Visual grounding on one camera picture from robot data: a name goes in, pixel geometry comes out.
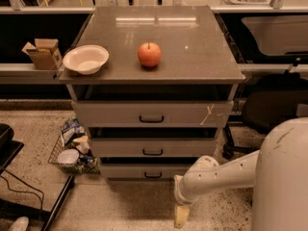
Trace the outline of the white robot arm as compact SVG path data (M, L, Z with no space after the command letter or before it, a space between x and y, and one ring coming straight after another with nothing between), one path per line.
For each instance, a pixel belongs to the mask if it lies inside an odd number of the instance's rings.
M308 231L308 118L279 124L259 150L223 165L202 156L174 180L184 207L215 190L251 188L251 231Z

